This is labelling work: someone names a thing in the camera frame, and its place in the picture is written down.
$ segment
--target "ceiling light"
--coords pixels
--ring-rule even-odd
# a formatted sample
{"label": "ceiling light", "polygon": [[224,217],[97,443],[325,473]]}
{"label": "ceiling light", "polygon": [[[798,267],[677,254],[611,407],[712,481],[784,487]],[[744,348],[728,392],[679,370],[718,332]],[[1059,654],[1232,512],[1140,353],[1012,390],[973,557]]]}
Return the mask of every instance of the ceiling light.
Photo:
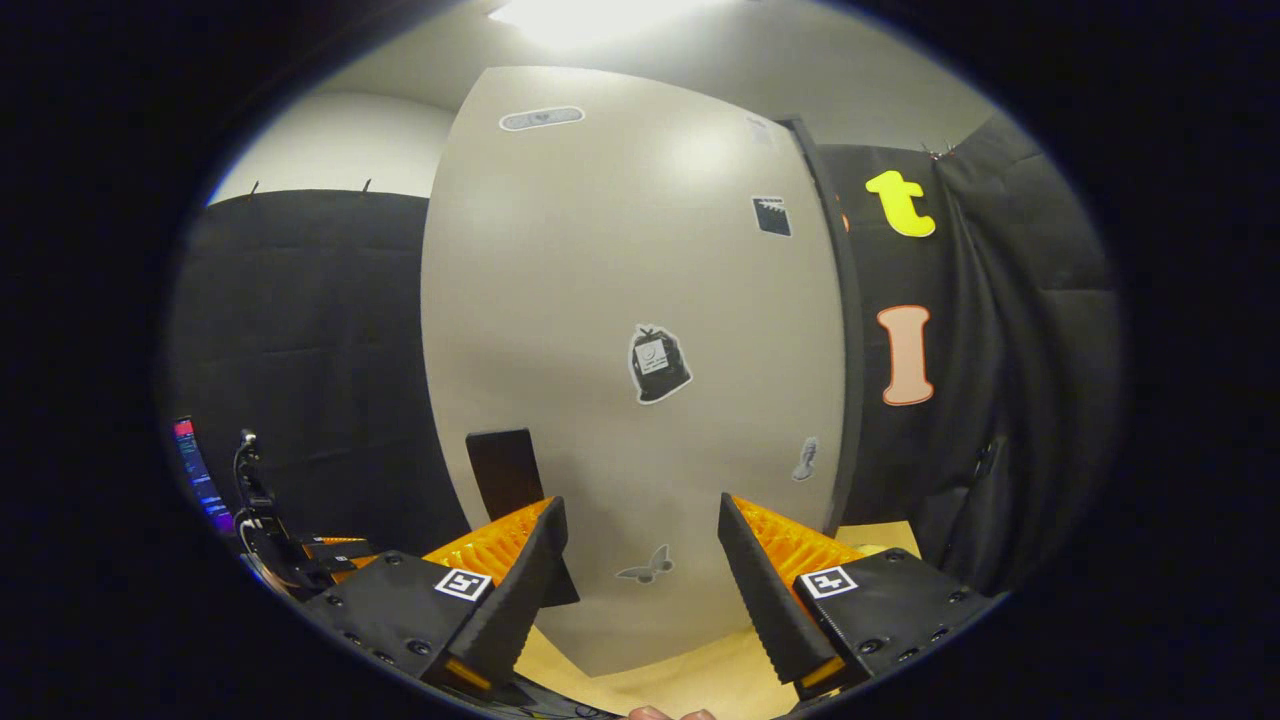
{"label": "ceiling light", "polygon": [[613,40],[724,0],[512,0],[489,17],[553,47]]}

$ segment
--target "white wall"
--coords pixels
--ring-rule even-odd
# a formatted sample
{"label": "white wall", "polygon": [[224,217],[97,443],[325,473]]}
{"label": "white wall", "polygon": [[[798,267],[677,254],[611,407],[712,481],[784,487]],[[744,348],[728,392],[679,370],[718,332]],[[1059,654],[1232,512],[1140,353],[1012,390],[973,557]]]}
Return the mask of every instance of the white wall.
{"label": "white wall", "polygon": [[278,190],[431,196],[453,113],[361,92],[303,96],[268,127],[209,199]]}

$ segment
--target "monitor screen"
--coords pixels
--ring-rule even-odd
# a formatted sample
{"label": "monitor screen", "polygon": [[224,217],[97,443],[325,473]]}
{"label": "monitor screen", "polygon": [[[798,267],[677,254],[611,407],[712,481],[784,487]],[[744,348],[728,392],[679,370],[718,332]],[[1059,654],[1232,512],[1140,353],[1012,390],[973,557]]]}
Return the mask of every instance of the monitor screen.
{"label": "monitor screen", "polygon": [[209,468],[205,466],[205,457],[196,445],[196,429],[191,418],[182,418],[173,424],[173,437],[178,443],[178,452],[182,455],[182,466],[187,471],[187,482],[196,496],[196,502],[204,509],[205,515],[220,533],[234,534],[236,523],[230,510],[223,502],[223,496],[218,493],[212,479],[209,477]]}

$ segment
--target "white panel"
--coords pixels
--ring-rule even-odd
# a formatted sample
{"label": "white panel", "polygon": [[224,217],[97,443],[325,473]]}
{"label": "white panel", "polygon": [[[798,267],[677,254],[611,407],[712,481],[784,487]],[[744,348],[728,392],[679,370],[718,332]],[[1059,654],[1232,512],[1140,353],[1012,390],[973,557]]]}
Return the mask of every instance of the white panel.
{"label": "white panel", "polygon": [[[502,118],[577,108],[512,132]],[[791,236],[762,232],[781,197]],[[637,401],[637,323],[669,329],[692,380]],[[467,433],[530,428],[564,497],[582,601],[538,626],[591,675],[749,625],[716,537],[732,492],[820,528],[845,397],[831,240],[790,133],[733,105],[594,70],[492,68],[453,124],[422,254],[428,382],[472,527],[489,521]],[[792,479],[805,441],[814,471]],[[675,569],[616,573],[669,544]]]}

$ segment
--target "ceiling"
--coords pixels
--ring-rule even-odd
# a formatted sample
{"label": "ceiling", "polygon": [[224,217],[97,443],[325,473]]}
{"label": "ceiling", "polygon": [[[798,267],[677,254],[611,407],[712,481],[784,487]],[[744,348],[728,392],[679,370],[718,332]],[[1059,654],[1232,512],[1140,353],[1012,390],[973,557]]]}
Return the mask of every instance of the ceiling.
{"label": "ceiling", "polygon": [[564,65],[695,90],[764,117],[800,115],[820,143],[956,145],[995,111],[886,27],[805,0],[732,0],[620,40],[541,46],[465,0],[374,49],[316,91],[371,92],[457,111],[489,67]]}

